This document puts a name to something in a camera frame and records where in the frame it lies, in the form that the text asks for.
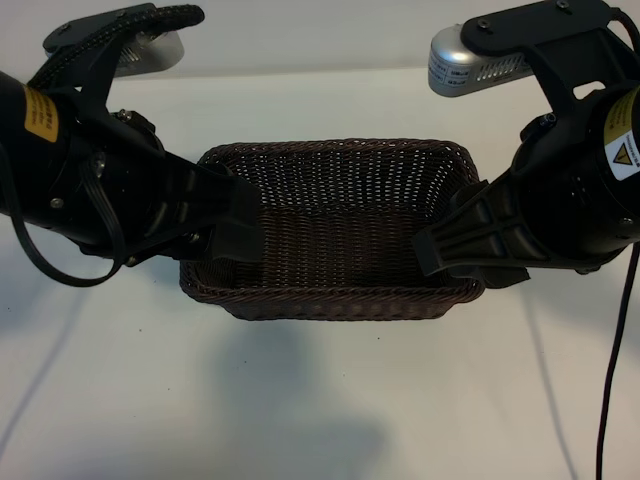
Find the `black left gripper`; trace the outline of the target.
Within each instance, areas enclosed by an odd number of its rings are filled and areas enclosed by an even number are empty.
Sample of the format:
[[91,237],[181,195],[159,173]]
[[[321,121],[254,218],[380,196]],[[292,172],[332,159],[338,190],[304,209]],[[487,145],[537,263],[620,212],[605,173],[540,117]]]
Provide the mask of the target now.
[[171,154],[135,110],[110,112],[79,98],[54,104],[64,159],[47,197],[63,204],[46,209],[45,229],[84,254],[113,259],[110,231],[118,227],[127,266],[156,255],[261,261],[257,187],[223,163]]

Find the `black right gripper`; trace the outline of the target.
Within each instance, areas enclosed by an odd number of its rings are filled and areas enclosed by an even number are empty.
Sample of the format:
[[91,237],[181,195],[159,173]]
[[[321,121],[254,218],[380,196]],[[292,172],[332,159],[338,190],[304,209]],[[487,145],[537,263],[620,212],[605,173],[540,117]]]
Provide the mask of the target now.
[[532,120],[512,167],[458,190],[412,245],[424,276],[485,289],[528,281],[526,267],[591,270],[629,243],[629,95]]

